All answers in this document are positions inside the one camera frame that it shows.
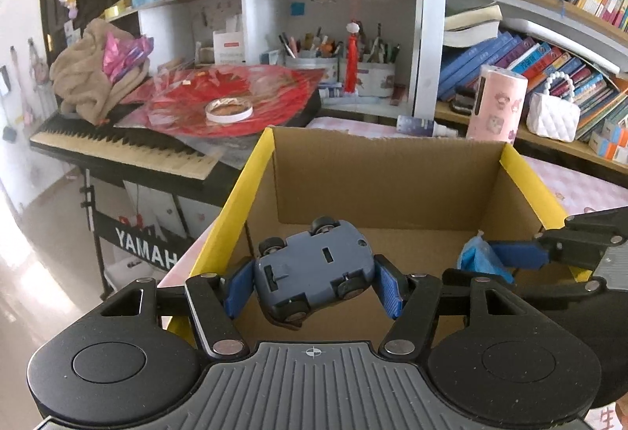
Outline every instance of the floor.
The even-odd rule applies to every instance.
[[[82,180],[62,180],[30,205],[19,226],[0,194],[0,428],[29,430],[41,417],[26,385],[30,356],[100,303],[93,238],[80,208]],[[97,205],[130,215],[123,188],[94,181]],[[111,247],[103,243],[104,256]]]

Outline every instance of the toy car wheel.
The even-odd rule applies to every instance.
[[[259,254],[266,256],[286,247],[286,241],[281,237],[269,237],[259,243]]]
[[[340,223],[334,218],[329,216],[322,216],[321,218],[312,221],[312,227],[310,227],[310,235],[316,235],[318,233],[325,233],[336,226],[340,226]]]
[[[302,322],[310,312],[310,307],[302,300],[293,300],[283,305],[278,310],[279,320],[287,324]]]
[[[351,278],[340,283],[336,291],[338,298],[341,300],[349,300],[350,298],[360,295],[367,288],[368,286],[362,278]]]

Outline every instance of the pearl handle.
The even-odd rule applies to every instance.
[[[567,86],[569,88],[569,93],[567,94],[567,100],[569,100],[570,102],[573,102],[573,99],[575,97],[575,94],[573,91],[575,90],[575,87],[573,85],[573,81],[571,80],[571,77],[569,77],[568,74],[564,73],[564,71],[555,71],[554,73],[550,74],[550,76],[545,80],[545,87],[543,89],[543,93],[545,93],[545,95],[549,95],[551,84],[558,78],[562,78],[565,81],[567,81]]]

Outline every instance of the pink cylinder container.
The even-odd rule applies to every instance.
[[[513,143],[528,80],[505,68],[482,65],[467,139]]]

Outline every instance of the keyboard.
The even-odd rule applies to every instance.
[[[110,121],[100,126],[54,114],[31,136],[31,149],[89,169],[103,180],[126,180],[224,205],[240,171],[171,136],[114,127],[136,107],[117,106]]]

